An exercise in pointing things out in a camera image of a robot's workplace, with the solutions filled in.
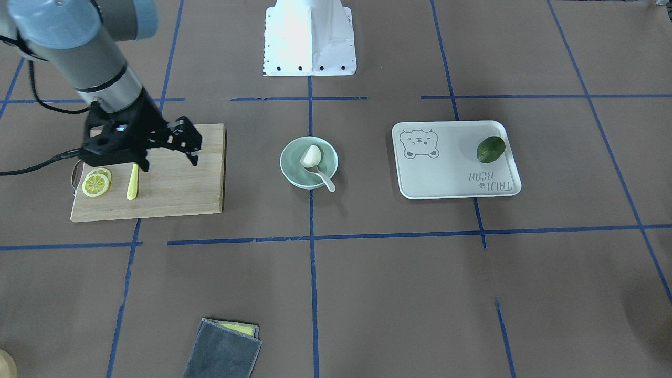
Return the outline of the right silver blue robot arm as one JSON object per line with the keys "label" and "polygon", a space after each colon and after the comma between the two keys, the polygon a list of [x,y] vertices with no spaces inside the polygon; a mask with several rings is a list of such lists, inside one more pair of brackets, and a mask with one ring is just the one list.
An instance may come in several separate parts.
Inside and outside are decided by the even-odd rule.
{"label": "right silver blue robot arm", "polygon": [[28,60],[37,103],[34,63],[55,66],[86,103],[79,148],[2,175],[33,172],[77,157],[91,167],[136,163],[148,172],[148,150],[165,148],[198,164],[202,135],[187,117],[166,121],[125,59],[118,41],[151,38],[158,29],[154,1],[2,1],[2,43]]}

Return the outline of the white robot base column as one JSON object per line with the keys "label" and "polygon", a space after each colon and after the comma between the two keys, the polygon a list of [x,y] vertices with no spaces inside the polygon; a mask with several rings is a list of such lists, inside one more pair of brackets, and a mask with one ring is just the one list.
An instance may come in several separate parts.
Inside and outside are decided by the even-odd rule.
{"label": "white robot base column", "polygon": [[354,75],[353,15],[341,1],[276,1],[265,14],[268,77]]}

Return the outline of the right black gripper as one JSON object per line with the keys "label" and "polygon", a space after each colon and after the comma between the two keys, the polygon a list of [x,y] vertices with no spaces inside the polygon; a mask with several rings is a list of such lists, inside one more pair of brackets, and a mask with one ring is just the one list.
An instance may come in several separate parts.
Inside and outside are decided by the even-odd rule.
{"label": "right black gripper", "polygon": [[167,122],[146,89],[130,106],[114,113],[100,101],[89,105],[79,158],[89,166],[136,163],[148,172],[148,150],[170,149],[198,165],[203,137],[188,117]]}

